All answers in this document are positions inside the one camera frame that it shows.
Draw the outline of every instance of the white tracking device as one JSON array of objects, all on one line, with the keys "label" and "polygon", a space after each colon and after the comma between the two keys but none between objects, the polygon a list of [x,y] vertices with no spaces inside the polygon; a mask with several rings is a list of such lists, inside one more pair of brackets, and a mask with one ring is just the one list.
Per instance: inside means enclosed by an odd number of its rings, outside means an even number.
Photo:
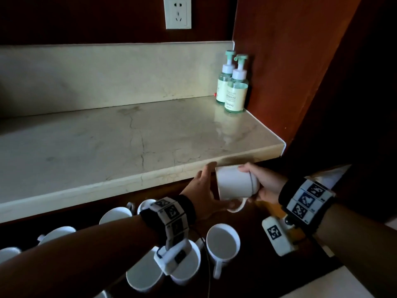
[{"label": "white tracking device", "polygon": [[264,219],[262,221],[262,227],[277,255],[284,256],[297,249],[297,247],[292,244],[285,229],[281,227],[276,217],[270,216]]},{"label": "white tracking device", "polygon": [[192,245],[189,240],[185,238],[169,250],[166,250],[165,246],[161,247],[154,254],[154,260],[165,275],[171,275],[191,250]]}]

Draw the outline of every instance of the forearm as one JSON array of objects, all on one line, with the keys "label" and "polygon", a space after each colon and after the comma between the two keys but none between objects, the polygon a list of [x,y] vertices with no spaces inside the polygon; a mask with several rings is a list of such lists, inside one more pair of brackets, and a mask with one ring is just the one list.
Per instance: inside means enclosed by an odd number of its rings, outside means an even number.
[{"label": "forearm", "polygon": [[335,204],[317,236],[375,297],[397,295],[396,230]]},{"label": "forearm", "polygon": [[96,225],[0,265],[2,297],[93,297],[157,245],[139,215]]}]

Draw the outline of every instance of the marble countertop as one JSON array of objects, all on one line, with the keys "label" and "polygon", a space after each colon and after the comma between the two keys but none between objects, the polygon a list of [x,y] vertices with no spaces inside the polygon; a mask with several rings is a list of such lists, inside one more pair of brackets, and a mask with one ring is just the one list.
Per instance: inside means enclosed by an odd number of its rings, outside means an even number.
[{"label": "marble countertop", "polygon": [[284,142],[213,96],[0,121],[0,222],[281,155]]}]

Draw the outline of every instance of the countertop edge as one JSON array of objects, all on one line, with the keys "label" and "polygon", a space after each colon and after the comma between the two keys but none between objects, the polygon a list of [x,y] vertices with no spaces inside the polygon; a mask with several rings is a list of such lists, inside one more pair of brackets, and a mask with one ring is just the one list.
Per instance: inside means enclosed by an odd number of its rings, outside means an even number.
[{"label": "countertop edge", "polygon": [[2,203],[0,204],[0,223],[193,178],[198,170],[212,161],[217,161],[219,166],[224,166],[274,159],[281,155],[283,149],[284,143],[279,143],[260,149]]}]

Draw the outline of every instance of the wristband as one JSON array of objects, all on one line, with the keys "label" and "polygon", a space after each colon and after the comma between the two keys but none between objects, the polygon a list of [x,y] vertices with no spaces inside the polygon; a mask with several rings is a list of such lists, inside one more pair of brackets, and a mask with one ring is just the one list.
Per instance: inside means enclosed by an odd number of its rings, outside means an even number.
[{"label": "wristband", "polygon": [[166,250],[187,238],[189,225],[196,221],[193,203],[184,195],[157,200],[140,215],[159,234],[160,246],[165,246]]},{"label": "wristband", "polygon": [[335,193],[310,177],[289,180],[279,195],[279,203],[288,221],[306,234],[316,232],[325,212],[334,201]]}]

